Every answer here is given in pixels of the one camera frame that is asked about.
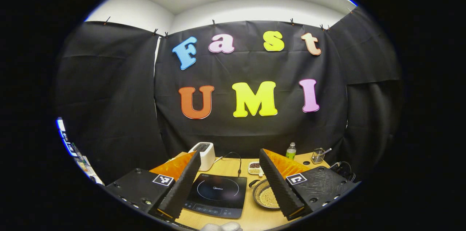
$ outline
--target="utensil holder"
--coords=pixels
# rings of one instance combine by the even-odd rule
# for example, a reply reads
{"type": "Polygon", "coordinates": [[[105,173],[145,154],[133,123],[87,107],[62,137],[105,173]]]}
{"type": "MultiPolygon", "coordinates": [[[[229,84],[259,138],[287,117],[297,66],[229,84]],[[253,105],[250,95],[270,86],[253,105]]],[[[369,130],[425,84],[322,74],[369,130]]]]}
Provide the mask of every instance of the utensil holder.
{"type": "Polygon", "coordinates": [[[313,164],[320,164],[323,162],[323,158],[325,154],[322,154],[325,150],[322,148],[316,148],[314,149],[311,157],[311,161],[313,164]]]}

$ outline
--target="grains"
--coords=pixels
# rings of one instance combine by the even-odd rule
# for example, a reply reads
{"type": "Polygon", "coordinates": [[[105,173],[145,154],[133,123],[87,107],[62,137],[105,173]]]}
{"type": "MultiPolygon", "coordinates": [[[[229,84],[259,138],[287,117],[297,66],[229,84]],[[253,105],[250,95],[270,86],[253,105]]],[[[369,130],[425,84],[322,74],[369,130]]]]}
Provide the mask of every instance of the grains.
{"type": "Polygon", "coordinates": [[[250,163],[248,171],[253,175],[258,175],[261,173],[261,165],[258,162],[250,163]]]}
{"type": "Polygon", "coordinates": [[[273,191],[270,187],[261,192],[259,201],[268,207],[278,207],[277,199],[275,199],[275,195],[273,195],[273,191]]]}

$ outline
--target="black fabric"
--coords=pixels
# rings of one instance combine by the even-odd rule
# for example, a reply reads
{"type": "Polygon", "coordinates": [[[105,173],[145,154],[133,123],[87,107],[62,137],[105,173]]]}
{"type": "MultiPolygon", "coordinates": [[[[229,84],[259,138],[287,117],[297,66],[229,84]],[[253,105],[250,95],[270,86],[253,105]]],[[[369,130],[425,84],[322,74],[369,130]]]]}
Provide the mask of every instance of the black fabric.
{"type": "Polygon", "coordinates": [[[346,125],[346,91],[342,71],[333,42],[318,27],[290,25],[275,21],[239,21],[203,26],[162,38],[155,65],[155,94],[162,139],[170,156],[189,150],[200,141],[212,142],[217,156],[234,151],[243,158],[257,158],[261,148],[285,154],[290,142],[298,153],[314,148],[333,148],[326,160],[333,161],[346,125]],[[280,52],[266,51],[263,33],[279,31],[285,43],[280,52]],[[318,38],[318,56],[306,48],[301,35],[311,33],[318,38]],[[216,34],[234,38],[234,52],[212,53],[208,50],[216,34]],[[185,70],[172,49],[189,37],[196,37],[196,63],[185,70]],[[304,113],[304,93],[298,82],[317,81],[318,111],[304,113]],[[263,81],[276,83],[275,116],[258,113],[235,118],[236,92],[232,85],[247,83],[256,93],[263,81]],[[193,107],[202,108],[200,86],[212,85],[212,111],[202,120],[185,117],[181,111],[182,87],[194,87],[193,107]]]}
{"type": "Polygon", "coordinates": [[[360,7],[336,22],[328,30],[328,35],[344,66],[346,84],[401,79],[393,45],[360,7]]]}
{"type": "Polygon", "coordinates": [[[168,159],[153,99],[157,38],[131,26],[85,22],[60,56],[57,113],[105,184],[168,159]]]}
{"type": "Polygon", "coordinates": [[[359,181],[372,172],[391,146],[403,106],[402,82],[363,83],[347,89],[348,126],[338,159],[351,164],[359,181]]]}

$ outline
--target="power cord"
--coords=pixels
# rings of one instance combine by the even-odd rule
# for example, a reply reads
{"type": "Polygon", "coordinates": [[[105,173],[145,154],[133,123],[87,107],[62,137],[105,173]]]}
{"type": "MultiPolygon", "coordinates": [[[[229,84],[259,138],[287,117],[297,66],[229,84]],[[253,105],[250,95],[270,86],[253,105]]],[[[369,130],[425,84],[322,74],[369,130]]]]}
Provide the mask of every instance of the power cord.
{"type": "Polygon", "coordinates": [[[334,171],[335,171],[336,173],[339,174],[340,169],[341,169],[340,166],[341,166],[341,164],[343,164],[343,163],[347,164],[347,165],[350,167],[350,168],[349,168],[349,169],[350,169],[350,171],[349,171],[349,173],[350,173],[349,178],[351,178],[351,179],[348,179],[348,180],[351,181],[351,182],[353,182],[353,181],[356,179],[356,173],[354,173],[353,170],[351,169],[350,163],[348,163],[348,162],[346,162],[346,161],[336,162],[335,164],[333,164],[332,166],[330,166],[330,169],[333,169],[333,167],[335,167],[336,169],[335,169],[334,171]]]}
{"type": "Polygon", "coordinates": [[[218,158],[216,161],[225,158],[225,157],[228,156],[230,153],[234,153],[234,154],[238,155],[238,157],[240,158],[240,169],[238,170],[238,177],[239,177],[239,176],[240,176],[240,173],[241,173],[241,156],[240,156],[238,153],[229,152],[229,153],[227,153],[226,155],[224,155],[224,156],[218,158]]]}

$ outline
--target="small dish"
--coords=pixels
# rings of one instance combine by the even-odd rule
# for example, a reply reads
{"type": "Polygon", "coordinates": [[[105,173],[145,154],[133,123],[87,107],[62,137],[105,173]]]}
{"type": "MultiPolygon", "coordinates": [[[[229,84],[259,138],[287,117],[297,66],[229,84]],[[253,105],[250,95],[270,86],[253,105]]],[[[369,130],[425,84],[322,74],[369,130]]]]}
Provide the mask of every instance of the small dish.
{"type": "Polygon", "coordinates": [[[250,162],[248,165],[248,173],[251,175],[258,175],[259,177],[262,177],[264,175],[264,172],[259,165],[259,162],[250,162]]]}

